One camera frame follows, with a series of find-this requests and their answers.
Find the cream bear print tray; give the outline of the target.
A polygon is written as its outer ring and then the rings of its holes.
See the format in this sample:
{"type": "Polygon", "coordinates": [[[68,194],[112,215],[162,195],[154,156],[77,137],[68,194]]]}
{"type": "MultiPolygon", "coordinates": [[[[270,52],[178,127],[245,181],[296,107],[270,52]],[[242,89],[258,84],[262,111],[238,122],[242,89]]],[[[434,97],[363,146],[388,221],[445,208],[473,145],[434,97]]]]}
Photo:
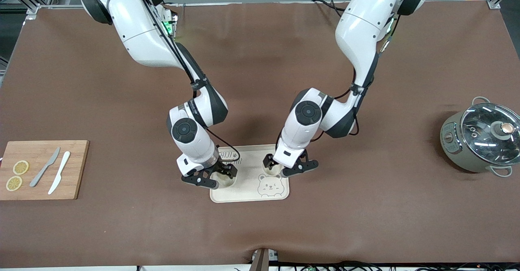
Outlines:
{"type": "Polygon", "coordinates": [[[232,160],[236,166],[236,182],[227,188],[211,189],[210,199],[215,203],[254,202],[274,199],[286,199],[290,193],[288,178],[280,173],[268,175],[263,170],[262,160],[266,154],[274,153],[275,146],[249,145],[220,147],[222,160],[232,160]]]}

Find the brown table cover mat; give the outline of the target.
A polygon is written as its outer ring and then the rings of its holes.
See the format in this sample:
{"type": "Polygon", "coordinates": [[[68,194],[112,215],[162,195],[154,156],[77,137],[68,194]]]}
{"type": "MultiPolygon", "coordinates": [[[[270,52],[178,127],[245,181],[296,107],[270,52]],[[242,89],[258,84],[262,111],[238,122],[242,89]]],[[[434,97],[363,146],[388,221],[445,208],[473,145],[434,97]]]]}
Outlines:
{"type": "Polygon", "coordinates": [[[310,144],[319,167],[283,200],[214,203],[181,181],[167,115],[191,93],[84,10],[39,10],[0,88],[0,154],[13,140],[90,146],[77,199],[0,201],[0,266],[237,264],[262,247],[299,263],[520,262],[520,170],[466,173],[439,141],[476,96],[520,113],[520,60],[485,1],[402,17],[359,134],[310,144]]]}

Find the wooden cutting board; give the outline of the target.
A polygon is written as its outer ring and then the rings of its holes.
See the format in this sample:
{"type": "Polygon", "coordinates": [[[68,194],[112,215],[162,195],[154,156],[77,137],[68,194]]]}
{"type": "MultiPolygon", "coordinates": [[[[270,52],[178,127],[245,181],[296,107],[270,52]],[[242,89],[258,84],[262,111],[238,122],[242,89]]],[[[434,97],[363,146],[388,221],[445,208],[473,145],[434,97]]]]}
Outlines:
{"type": "Polygon", "coordinates": [[[0,201],[76,199],[88,148],[89,141],[87,140],[9,141],[0,155],[2,157],[0,201]],[[47,163],[57,147],[60,147],[57,160],[45,171],[37,186],[30,187],[30,182],[47,163]],[[70,151],[71,156],[63,170],[63,178],[53,194],[48,195],[48,190],[66,151],[70,151]],[[15,175],[12,169],[19,160],[28,161],[30,168],[22,175],[15,175]],[[20,176],[24,182],[18,190],[10,192],[6,189],[6,182],[12,176],[20,176]]]}

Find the white plastic knife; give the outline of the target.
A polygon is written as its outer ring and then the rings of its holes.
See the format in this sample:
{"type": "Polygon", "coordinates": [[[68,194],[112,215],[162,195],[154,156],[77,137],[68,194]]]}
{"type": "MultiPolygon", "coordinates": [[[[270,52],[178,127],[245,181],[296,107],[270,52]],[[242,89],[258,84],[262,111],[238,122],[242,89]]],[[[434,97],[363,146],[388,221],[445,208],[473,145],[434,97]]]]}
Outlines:
{"type": "Polygon", "coordinates": [[[63,155],[63,158],[61,159],[61,162],[60,162],[60,166],[58,168],[58,171],[56,173],[56,176],[54,177],[54,181],[50,187],[50,189],[48,190],[48,195],[51,195],[53,194],[53,192],[57,189],[57,187],[59,186],[61,180],[62,180],[62,173],[63,173],[63,170],[65,169],[65,166],[69,160],[71,156],[71,152],[70,151],[66,151],[63,155]]]}

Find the grey plastic knife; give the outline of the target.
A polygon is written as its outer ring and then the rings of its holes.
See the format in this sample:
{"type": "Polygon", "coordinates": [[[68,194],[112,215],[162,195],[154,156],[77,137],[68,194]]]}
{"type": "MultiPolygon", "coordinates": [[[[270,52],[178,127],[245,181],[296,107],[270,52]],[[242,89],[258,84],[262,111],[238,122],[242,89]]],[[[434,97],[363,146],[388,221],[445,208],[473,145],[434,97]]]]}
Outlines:
{"type": "Polygon", "coordinates": [[[50,159],[47,161],[47,163],[43,166],[43,168],[39,171],[39,173],[33,178],[33,180],[30,182],[30,187],[35,187],[43,177],[45,171],[57,160],[60,153],[60,147],[57,147],[57,149],[54,151],[53,155],[50,157],[50,159]]]}

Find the grey electric cooking pot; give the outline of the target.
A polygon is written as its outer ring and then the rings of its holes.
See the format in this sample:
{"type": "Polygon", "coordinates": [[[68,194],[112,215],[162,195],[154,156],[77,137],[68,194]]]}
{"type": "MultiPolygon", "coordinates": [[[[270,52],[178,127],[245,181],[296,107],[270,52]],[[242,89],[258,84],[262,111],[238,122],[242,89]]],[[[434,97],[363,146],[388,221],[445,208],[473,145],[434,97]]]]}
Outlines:
{"type": "MultiPolygon", "coordinates": [[[[482,102],[490,101],[485,97],[475,97],[472,100],[470,107],[482,102]]],[[[516,164],[499,166],[488,163],[479,156],[476,156],[464,141],[462,136],[461,119],[466,110],[453,114],[444,121],[440,130],[440,143],[444,153],[453,163],[455,163],[455,165],[472,173],[484,173],[488,171],[497,177],[510,177],[513,173],[513,166],[516,164]]]]}

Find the glass pot lid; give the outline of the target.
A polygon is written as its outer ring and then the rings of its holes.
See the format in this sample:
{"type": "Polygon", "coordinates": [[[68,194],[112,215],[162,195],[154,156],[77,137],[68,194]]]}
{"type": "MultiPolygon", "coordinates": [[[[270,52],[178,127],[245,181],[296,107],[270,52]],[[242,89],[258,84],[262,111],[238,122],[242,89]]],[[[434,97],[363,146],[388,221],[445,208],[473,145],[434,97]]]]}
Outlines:
{"type": "Polygon", "coordinates": [[[491,102],[477,103],[461,117],[461,132],[470,150],[499,166],[520,163],[520,115],[491,102]]]}

